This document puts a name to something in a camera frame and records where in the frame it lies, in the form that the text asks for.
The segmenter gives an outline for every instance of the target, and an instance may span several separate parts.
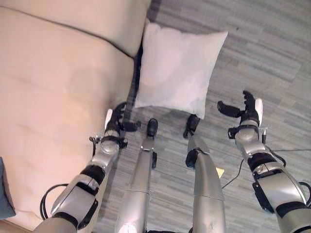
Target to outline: robot forearm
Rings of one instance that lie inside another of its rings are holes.
[[[281,231],[311,231],[311,209],[306,205],[303,189],[258,140],[255,130],[241,129],[235,141],[253,173],[253,188],[261,207],[276,214]]]
[[[228,130],[248,163],[255,182],[253,188],[261,207],[275,213],[283,233],[311,232],[311,209],[300,184],[278,163],[271,151],[259,141],[262,100],[243,91],[245,110],[218,102],[218,109],[229,117],[241,117],[240,125]]]

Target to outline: square cushion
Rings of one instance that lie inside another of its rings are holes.
[[[148,24],[135,106],[173,108],[204,118],[209,79],[227,34],[194,35]]]
[[[0,6],[65,24],[135,56],[151,0],[0,0]]]
[[[33,230],[47,189],[91,159],[88,138],[126,100],[134,64],[72,28],[3,7],[0,22],[0,156],[16,211],[9,221]],[[49,194],[48,213],[60,191]]]

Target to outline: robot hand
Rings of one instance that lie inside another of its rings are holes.
[[[237,107],[226,105],[222,101],[217,103],[218,110],[228,117],[241,117],[240,123],[245,120],[253,120],[258,126],[260,126],[263,114],[262,99],[255,99],[248,91],[243,91],[243,94],[245,99],[245,110],[242,111]]]

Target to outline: sofa cushion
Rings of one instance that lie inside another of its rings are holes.
[[[32,230],[48,188],[92,156],[88,138],[125,101],[133,59],[78,30],[0,7],[0,156],[16,216]],[[47,210],[61,191],[47,199]]]
[[[0,0],[0,6],[102,37],[135,56],[151,0]]]

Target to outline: teal cushion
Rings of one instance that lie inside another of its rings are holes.
[[[3,160],[0,157],[0,220],[15,216],[15,212],[6,197],[3,186]]]

